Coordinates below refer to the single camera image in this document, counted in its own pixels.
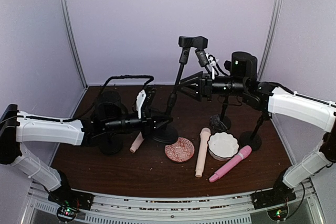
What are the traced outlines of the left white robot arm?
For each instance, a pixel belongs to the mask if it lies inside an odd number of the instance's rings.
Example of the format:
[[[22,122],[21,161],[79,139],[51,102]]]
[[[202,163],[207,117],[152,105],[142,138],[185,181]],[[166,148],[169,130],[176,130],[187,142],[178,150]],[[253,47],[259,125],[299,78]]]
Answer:
[[[41,183],[55,197],[68,197],[71,187],[64,173],[53,169],[32,154],[25,142],[66,143],[74,146],[98,146],[105,155],[122,149],[117,134],[140,131],[144,139],[174,144],[177,130],[172,117],[151,108],[154,89],[141,90],[136,111],[130,113],[115,91],[99,94],[89,119],[44,118],[19,111],[10,104],[1,117],[1,164],[18,167],[28,177]]]

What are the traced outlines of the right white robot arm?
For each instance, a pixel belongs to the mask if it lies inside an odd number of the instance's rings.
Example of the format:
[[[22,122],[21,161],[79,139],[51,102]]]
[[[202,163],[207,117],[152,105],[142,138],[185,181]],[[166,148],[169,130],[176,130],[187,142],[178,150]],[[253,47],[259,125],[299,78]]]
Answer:
[[[254,131],[245,136],[243,144],[252,142],[263,121],[273,114],[310,123],[325,132],[313,151],[300,163],[290,166],[279,175],[274,185],[276,188],[295,188],[303,180],[335,163],[334,102],[298,94],[276,82],[257,81],[257,58],[247,52],[232,53],[232,59],[226,61],[224,67],[230,72],[228,76],[198,72],[178,81],[177,89],[185,93],[185,89],[190,88],[194,93],[189,96],[195,100],[210,100],[214,94],[238,96],[244,104],[260,111],[261,116]]]

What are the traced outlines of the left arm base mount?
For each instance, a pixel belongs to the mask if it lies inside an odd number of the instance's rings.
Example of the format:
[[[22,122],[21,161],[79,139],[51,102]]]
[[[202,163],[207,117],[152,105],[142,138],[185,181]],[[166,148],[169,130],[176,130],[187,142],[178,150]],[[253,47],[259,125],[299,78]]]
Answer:
[[[68,192],[47,191],[47,193],[48,200],[59,205],[56,217],[63,223],[73,221],[82,210],[90,210],[94,199],[93,194],[72,189]]]

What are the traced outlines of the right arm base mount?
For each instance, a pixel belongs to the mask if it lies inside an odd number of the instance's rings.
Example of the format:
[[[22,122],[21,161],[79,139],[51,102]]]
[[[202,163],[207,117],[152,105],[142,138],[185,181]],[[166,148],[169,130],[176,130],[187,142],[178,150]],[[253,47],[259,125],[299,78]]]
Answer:
[[[296,199],[296,194],[279,189],[257,190],[251,194],[254,209],[264,209],[267,216],[275,222],[285,221],[289,217],[289,202]]]

